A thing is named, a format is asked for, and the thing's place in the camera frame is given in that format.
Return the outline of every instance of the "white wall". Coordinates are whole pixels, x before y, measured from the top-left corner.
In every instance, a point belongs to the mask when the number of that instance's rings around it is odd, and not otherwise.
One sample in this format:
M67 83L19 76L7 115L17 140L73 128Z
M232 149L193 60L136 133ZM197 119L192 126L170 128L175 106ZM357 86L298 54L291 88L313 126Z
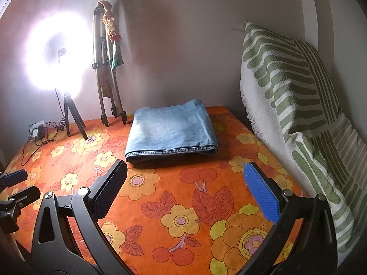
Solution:
M367 141L367 18L356 0L329 0L333 34L332 81L342 109Z
M245 120L239 93L243 33L252 21L304 39L301 0L109 0L120 11L125 64L118 68L124 109L201 99L225 105ZM24 67L25 42L41 19L58 11L92 25L97 0L13 0L0 20L0 149L10 160L25 142L28 125L59 121L53 91L34 87ZM83 75L75 99L81 116L100 116L95 73Z

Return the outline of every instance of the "folded denim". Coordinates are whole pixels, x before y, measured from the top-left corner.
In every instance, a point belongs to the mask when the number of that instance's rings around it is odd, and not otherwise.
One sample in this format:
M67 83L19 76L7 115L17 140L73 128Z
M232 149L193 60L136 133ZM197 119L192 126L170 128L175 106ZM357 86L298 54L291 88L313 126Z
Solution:
M144 107L134 114L125 159L135 163L175 154L218 152L204 104L192 100L163 108Z

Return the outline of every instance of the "orange floral tablecloth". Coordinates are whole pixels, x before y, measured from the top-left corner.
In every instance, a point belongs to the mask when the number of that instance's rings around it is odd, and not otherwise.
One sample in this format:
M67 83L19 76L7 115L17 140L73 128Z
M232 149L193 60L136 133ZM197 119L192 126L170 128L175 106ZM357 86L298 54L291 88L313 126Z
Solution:
M235 274L245 264L272 227L257 206L243 179L243 167L255 161L282 189L302 195L298 184L265 146L226 108L208 113L219 139L214 156L187 154L133 166L111 209L99 225L120 257L139 275ZM124 150L131 125L109 118L86 122L84 140L72 126L73 136L59 132L56 141L41 147L24 169L28 179L6 189L0 199L36 185L41 198L22 210L17 240L31 250L36 215L43 194L57 196L90 186ZM27 159L35 150L25 149ZM21 169L21 154L6 172ZM92 261L75 221L70 224L85 259ZM278 258L284 260L295 242L300 222L293 228Z

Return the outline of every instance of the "green and white striped pillow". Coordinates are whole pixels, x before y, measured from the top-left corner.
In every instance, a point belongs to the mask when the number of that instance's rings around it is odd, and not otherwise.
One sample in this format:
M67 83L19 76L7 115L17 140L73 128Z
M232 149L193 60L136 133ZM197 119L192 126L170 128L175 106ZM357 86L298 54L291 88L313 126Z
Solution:
M244 27L241 91L255 134L311 194L326 195L341 263L366 227L367 146L311 44Z

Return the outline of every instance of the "tripod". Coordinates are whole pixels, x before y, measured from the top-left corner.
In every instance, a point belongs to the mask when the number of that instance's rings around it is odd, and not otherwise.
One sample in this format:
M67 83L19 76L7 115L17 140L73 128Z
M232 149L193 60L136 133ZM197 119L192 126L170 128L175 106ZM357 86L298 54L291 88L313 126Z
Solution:
M109 97L111 99L111 112L115 118L120 116L122 122L126 124L127 116L126 112L122 108L120 93L117 87L116 74L112 71L111 67L113 61L113 43L109 36L107 36L107 27L102 21L103 13L105 13L105 9L103 5L98 2L97 7L94 10L93 19L94 64L92 67L95 69L97 75L98 95L100 98L100 108L102 110L100 118L102 123L108 127L108 119L103 103L103 97Z
M65 125L67 128L67 136L70 136L70 129L69 129L69 111L68 108L70 110L71 115L73 116L76 125L79 128L80 133L82 134L84 139L88 139L88 136L86 134L86 131L84 130L83 127L85 127L86 125L84 124L78 109L75 106L75 103L73 101L73 99L71 98L70 94L68 92L64 92L64 113L65 113Z

